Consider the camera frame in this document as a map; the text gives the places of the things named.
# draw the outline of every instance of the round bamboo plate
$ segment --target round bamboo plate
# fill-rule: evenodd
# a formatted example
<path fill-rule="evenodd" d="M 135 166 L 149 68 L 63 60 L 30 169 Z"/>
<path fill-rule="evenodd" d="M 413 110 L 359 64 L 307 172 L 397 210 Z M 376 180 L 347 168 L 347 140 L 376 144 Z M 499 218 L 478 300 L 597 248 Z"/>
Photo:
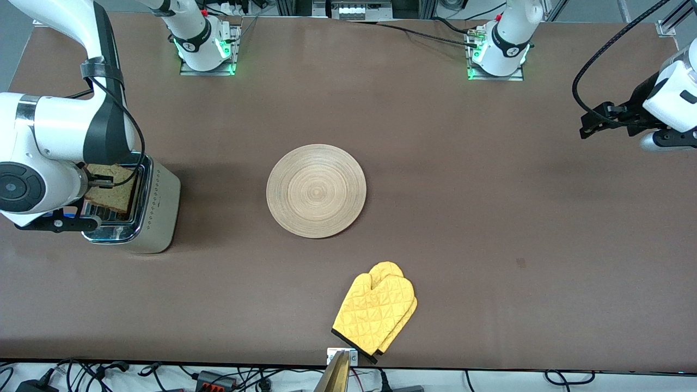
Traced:
<path fill-rule="evenodd" d="M 266 202 L 279 225 L 298 236 L 340 233 L 365 203 L 363 170 L 347 152 L 326 144 L 298 147 L 278 161 L 266 184 Z"/>

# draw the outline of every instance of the oven mitt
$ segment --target oven mitt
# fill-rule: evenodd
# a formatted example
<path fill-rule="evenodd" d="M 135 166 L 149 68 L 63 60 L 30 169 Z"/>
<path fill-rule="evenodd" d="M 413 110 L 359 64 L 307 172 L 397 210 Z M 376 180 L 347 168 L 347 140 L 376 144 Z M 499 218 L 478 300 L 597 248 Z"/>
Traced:
<path fill-rule="evenodd" d="M 348 289 L 332 326 L 332 333 L 365 355 L 372 363 L 414 302 L 414 288 L 401 276 L 386 276 L 373 286 L 369 273 L 361 273 Z"/>
<path fill-rule="evenodd" d="M 372 278 L 372 288 L 375 288 L 384 278 L 387 278 L 388 276 L 401 276 L 404 277 L 404 273 L 401 272 L 401 269 L 399 266 L 397 266 L 393 262 L 381 262 L 378 264 L 375 264 L 373 268 L 370 269 L 370 274 Z M 392 341 L 395 340 L 397 337 L 397 334 L 401 332 L 401 329 L 404 328 L 404 325 L 406 324 L 407 321 L 411 318 L 411 315 L 414 314 L 414 311 L 416 310 L 416 297 L 414 297 L 414 301 L 411 303 L 411 306 L 409 307 L 409 310 L 406 311 L 406 314 L 404 317 L 402 317 L 401 320 L 397 323 L 395 326 L 395 329 L 393 329 L 388 336 L 385 338 L 385 340 L 380 344 L 378 347 L 376 353 L 379 355 L 384 354 L 390 344 L 392 344 Z"/>

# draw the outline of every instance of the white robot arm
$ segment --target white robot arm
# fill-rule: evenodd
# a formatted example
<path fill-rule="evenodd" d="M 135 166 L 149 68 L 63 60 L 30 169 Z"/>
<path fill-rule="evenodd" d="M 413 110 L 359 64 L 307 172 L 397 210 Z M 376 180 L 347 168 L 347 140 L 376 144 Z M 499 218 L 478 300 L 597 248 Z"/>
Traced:
<path fill-rule="evenodd" d="M 472 61 L 492 75 L 511 75 L 525 61 L 543 14 L 539 0 L 508 0 L 503 14 L 484 25 L 486 36 Z"/>
<path fill-rule="evenodd" d="M 109 18 L 90 0 L 10 0 L 79 42 L 86 80 L 125 107 Z M 78 200 L 89 174 L 76 162 L 112 165 L 133 148 L 135 130 L 101 89 L 88 100 L 0 93 L 0 211 L 18 226 Z"/>
<path fill-rule="evenodd" d="M 697 39 L 666 60 L 659 72 L 639 84 L 621 105 L 604 102 L 581 117 L 581 139 L 626 126 L 646 151 L 697 149 Z"/>
<path fill-rule="evenodd" d="M 203 16 L 195 0 L 138 0 L 172 33 L 179 55 L 196 71 L 208 71 L 231 56 L 225 29 L 229 24 L 216 16 Z"/>
<path fill-rule="evenodd" d="M 663 123 L 641 139 L 647 151 L 697 148 L 697 39 L 661 67 L 656 84 L 642 104 Z"/>

